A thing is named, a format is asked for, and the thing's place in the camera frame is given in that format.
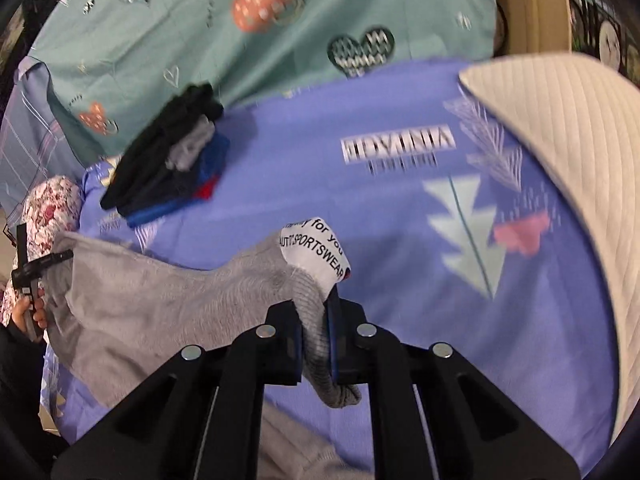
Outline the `person left hand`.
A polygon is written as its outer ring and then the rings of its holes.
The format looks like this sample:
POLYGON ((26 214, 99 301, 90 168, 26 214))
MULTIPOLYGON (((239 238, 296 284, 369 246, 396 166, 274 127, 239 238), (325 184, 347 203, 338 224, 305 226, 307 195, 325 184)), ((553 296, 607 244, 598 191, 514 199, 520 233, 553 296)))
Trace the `person left hand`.
POLYGON ((38 289, 36 298, 21 295, 16 300, 12 310, 13 324, 25 335, 28 334, 26 318, 31 318, 32 322, 40 330, 48 327, 47 313, 43 302, 44 290, 38 289))

